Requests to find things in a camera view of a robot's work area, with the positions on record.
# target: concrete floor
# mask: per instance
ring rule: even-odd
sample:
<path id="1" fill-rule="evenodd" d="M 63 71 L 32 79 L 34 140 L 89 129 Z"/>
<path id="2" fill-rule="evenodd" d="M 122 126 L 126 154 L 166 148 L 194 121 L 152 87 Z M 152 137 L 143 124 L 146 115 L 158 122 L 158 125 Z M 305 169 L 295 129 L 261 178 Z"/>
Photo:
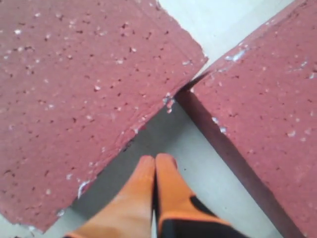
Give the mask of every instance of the concrete floor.
<path id="1" fill-rule="evenodd" d="M 159 0 L 201 44 L 208 65 L 239 44 L 248 34 L 292 0 Z M 0 238 L 57 238 L 73 230 L 106 205 L 131 175 L 143 154 L 167 152 L 205 205 L 253 238 L 282 237 L 236 176 L 176 104 L 162 110 L 135 138 L 131 147 L 107 166 L 95 183 L 45 233 L 12 225 L 0 215 Z"/>

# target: red rubber tile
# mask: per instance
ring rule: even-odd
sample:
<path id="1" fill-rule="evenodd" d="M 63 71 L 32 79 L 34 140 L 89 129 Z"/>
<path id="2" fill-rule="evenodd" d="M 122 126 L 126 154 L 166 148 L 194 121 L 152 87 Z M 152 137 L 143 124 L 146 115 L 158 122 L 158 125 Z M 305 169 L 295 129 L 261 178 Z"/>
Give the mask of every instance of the red rubber tile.
<path id="1" fill-rule="evenodd" d="M 302 2 L 224 55 L 179 101 L 284 237 L 302 237 L 299 228 L 315 238 L 317 2 Z"/>
<path id="2" fill-rule="evenodd" d="M 50 227 L 205 63 L 156 1 L 139 2 L 0 1 L 0 212 L 11 222 Z"/>

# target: gray floor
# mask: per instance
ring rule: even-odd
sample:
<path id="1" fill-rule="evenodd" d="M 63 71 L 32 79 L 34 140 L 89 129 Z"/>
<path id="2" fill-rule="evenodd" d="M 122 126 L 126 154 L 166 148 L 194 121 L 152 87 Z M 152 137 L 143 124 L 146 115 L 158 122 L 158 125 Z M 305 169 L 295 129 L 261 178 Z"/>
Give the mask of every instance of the gray floor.
<path id="1" fill-rule="evenodd" d="M 291 0 L 160 0 L 209 56 L 208 64 L 283 9 Z M 139 157 L 167 152 L 197 196 L 220 217 L 254 238 L 280 238 L 236 176 L 176 104 L 156 115 L 131 147 L 107 166 L 92 187 L 44 234 L 0 216 L 0 238 L 57 238 L 80 226 L 107 204 L 131 175 Z"/>

